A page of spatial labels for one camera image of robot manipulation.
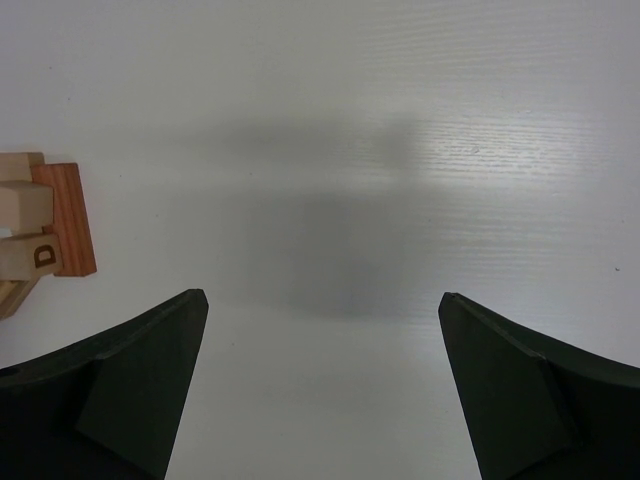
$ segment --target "wooden letter cube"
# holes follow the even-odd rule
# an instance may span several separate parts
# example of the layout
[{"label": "wooden letter cube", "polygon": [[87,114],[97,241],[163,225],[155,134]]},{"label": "wooden letter cube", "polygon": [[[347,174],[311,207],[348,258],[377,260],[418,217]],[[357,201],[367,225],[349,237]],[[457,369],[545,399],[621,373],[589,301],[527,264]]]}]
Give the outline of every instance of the wooden letter cube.
[{"label": "wooden letter cube", "polygon": [[61,269],[57,235],[22,235],[0,240],[0,280],[33,280]]},{"label": "wooden letter cube", "polygon": [[24,181],[0,182],[0,227],[29,230],[53,223],[53,189]]},{"label": "wooden letter cube", "polygon": [[44,164],[40,152],[0,153],[0,181],[31,181],[31,167]]},{"label": "wooden letter cube", "polygon": [[45,233],[55,233],[60,240],[63,268],[60,277],[84,277],[96,272],[91,232],[80,172],[75,163],[53,163],[31,167],[33,181],[53,187],[53,224]]}]

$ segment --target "orange wooden board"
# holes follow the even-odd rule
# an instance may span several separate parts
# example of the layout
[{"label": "orange wooden board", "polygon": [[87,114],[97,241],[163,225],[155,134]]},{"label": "orange wooden board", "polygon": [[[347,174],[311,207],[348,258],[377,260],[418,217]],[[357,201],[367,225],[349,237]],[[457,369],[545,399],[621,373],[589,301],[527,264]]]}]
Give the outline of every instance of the orange wooden board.
[{"label": "orange wooden board", "polygon": [[53,187],[53,224],[45,233],[55,233],[60,242],[61,277],[84,277],[97,270],[91,232],[84,203],[80,172],[76,163],[31,167],[33,181]]}]

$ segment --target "beige wooden block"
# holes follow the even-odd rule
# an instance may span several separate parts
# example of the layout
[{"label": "beige wooden block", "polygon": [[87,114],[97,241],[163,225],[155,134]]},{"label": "beige wooden block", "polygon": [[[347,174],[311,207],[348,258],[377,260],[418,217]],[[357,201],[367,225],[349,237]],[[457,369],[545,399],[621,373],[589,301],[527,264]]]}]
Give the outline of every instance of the beige wooden block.
[{"label": "beige wooden block", "polygon": [[24,181],[0,182],[0,227],[24,231],[51,223],[51,187]]},{"label": "beige wooden block", "polygon": [[0,320],[4,320],[16,313],[20,305],[22,305],[22,302],[24,302],[24,299],[27,298],[31,290],[33,290],[33,287],[36,286],[38,280],[40,279],[36,278],[24,282],[13,282],[15,285],[11,293],[0,303]]},{"label": "beige wooden block", "polygon": [[22,235],[0,240],[0,280],[32,280],[61,269],[57,235]]},{"label": "beige wooden block", "polygon": [[7,299],[16,285],[17,282],[12,282],[10,280],[0,280],[0,304],[2,304],[2,302]]},{"label": "beige wooden block", "polygon": [[31,181],[31,167],[43,165],[44,155],[40,152],[0,153],[0,181]]}]

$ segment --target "white wood grain surface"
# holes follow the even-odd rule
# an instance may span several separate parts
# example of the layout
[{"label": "white wood grain surface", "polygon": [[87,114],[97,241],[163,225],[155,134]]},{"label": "white wood grain surface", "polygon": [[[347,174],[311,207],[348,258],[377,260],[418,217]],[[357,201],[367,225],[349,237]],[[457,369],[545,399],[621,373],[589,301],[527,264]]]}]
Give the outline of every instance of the white wood grain surface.
[{"label": "white wood grain surface", "polygon": [[0,364],[188,287],[169,478],[476,480],[445,291],[640,366],[640,4],[0,5],[0,149],[80,164],[99,273]]}]

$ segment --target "wooden block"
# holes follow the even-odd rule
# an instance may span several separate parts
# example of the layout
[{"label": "wooden block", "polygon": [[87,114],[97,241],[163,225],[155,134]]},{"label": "wooden block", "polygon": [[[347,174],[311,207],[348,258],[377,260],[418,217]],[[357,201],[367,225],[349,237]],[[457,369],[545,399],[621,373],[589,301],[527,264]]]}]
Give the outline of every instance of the wooden block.
[{"label": "wooden block", "polygon": [[45,233],[55,233],[60,241],[62,270],[56,276],[84,277],[95,273],[87,210],[80,172],[76,163],[56,163],[31,167],[33,181],[53,187],[53,224]]},{"label": "wooden block", "polygon": [[24,282],[13,282],[15,285],[11,290],[11,293],[2,303],[0,303],[0,320],[9,318],[11,315],[16,313],[16,310],[20,308],[24,299],[27,298],[27,295],[29,295],[31,290],[33,290],[33,287],[36,286],[38,280],[40,279],[35,278]]},{"label": "wooden block", "polygon": [[53,189],[21,180],[0,182],[0,226],[29,230],[53,223]]},{"label": "wooden block", "polygon": [[62,256],[55,234],[0,240],[0,280],[32,280],[61,269]]},{"label": "wooden block", "polygon": [[11,282],[9,280],[0,281],[0,305],[7,299],[16,285],[17,282]]},{"label": "wooden block", "polygon": [[0,153],[0,181],[23,180],[30,182],[31,167],[44,165],[44,155],[40,152]]}]

